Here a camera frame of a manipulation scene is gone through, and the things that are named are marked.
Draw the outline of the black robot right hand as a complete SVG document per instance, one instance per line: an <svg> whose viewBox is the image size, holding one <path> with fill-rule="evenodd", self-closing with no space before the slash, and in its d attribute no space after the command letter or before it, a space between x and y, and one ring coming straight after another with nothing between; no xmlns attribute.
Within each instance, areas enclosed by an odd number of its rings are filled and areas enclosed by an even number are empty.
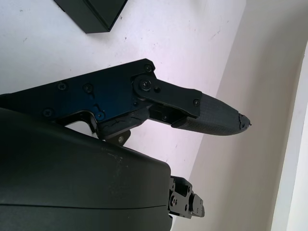
<svg viewBox="0 0 308 231"><path fill-rule="evenodd" d="M168 231L205 215L167 163L124 147L130 131L150 119L229 136L250 120L154 70L142 59L1 95L1 230Z"/></svg>

